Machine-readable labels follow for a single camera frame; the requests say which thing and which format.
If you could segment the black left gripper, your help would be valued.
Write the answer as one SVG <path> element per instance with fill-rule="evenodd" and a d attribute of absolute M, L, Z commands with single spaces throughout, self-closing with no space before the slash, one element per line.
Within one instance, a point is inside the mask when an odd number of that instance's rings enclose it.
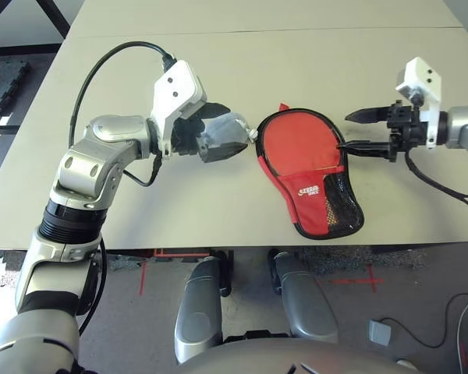
<path fill-rule="evenodd" d="M 202 107 L 202 119 L 225 115 L 230 109 L 219 103 L 206 103 Z M 172 152 L 180 156 L 195 155 L 198 152 L 197 139 L 203 132 L 203 121 L 198 118 L 178 118 L 174 122 L 171 144 Z M 227 160 L 246 149 L 245 143 L 223 143 L 214 146 L 200 146 L 199 155 L 204 163 Z"/>

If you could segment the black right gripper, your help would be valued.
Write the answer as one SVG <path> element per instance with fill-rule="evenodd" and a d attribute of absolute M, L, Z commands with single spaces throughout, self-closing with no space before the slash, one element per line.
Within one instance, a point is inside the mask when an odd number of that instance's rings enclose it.
<path fill-rule="evenodd" d="M 420 120 L 420 107 L 416 105 L 396 101 L 390 107 L 361 108 L 348 114 L 346 121 L 372 124 L 387 118 L 391 130 L 389 142 L 353 140 L 341 143 L 337 148 L 353 156 L 388 156 L 390 162 L 396 162 L 397 153 L 426 144 L 427 123 Z"/>

